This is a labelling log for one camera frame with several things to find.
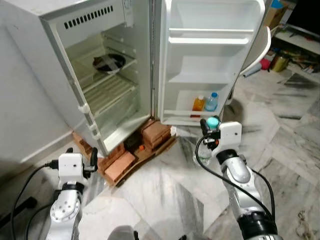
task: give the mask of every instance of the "orange juice bottle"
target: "orange juice bottle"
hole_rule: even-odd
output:
[[[203,95],[199,95],[193,103],[192,111],[202,111],[205,106],[205,98]],[[200,118],[200,115],[191,115],[191,118]]]

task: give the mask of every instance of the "yellow container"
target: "yellow container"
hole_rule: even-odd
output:
[[[271,63],[271,70],[279,73],[287,67],[288,62],[288,58],[285,58],[283,56],[275,56]]]

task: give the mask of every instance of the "ventilation grille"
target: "ventilation grille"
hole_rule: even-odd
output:
[[[77,25],[89,22],[93,19],[102,17],[103,15],[107,15],[113,11],[114,11],[114,7],[112,5],[101,8],[101,9],[97,9],[96,11],[89,12],[88,14],[83,15],[81,17],[77,17],[77,18],[74,18],[74,19],[71,19],[69,21],[64,22],[64,27],[65,27],[65,29],[69,29],[69,28],[75,27]]]

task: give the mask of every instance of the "plastic bottle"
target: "plastic bottle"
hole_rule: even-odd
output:
[[[211,96],[206,100],[204,110],[207,112],[214,112],[218,106],[218,93],[213,92]]]
[[[220,122],[216,117],[209,117],[208,120],[206,121],[206,123],[208,124],[208,127],[210,128],[210,130],[215,130],[218,128]],[[208,146],[204,145],[204,143],[201,142],[201,144],[199,146],[199,150],[198,150],[198,156],[199,156],[200,161],[203,163],[203,165],[208,166],[210,164],[211,159],[212,159],[211,153],[212,153],[212,151],[210,149],[208,149]],[[200,166],[200,164],[198,163],[198,160],[196,158],[195,152],[193,152],[192,159],[195,162],[195,164]]]
[[[208,166],[211,162],[211,150],[208,149],[208,147],[206,145],[204,145],[204,143],[202,142],[199,146],[199,150],[198,150],[198,155],[199,155],[199,159],[200,161],[203,163],[203,165]],[[196,158],[196,153],[193,152],[192,155],[193,161],[195,164],[197,164],[198,166],[200,166],[200,164],[198,163],[198,160]]]
[[[203,95],[199,95],[193,103],[192,111],[202,111],[205,105],[205,99]],[[191,115],[192,118],[200,118],[200,115]]]

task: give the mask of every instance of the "blue bottle cap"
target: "blue bottle cap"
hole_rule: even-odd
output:
[[[219,125],[219,120],[215,117],[209,117],[208,120],[206,121],[206,123],[208,124],[209,128],[211,130],[216,129]]]

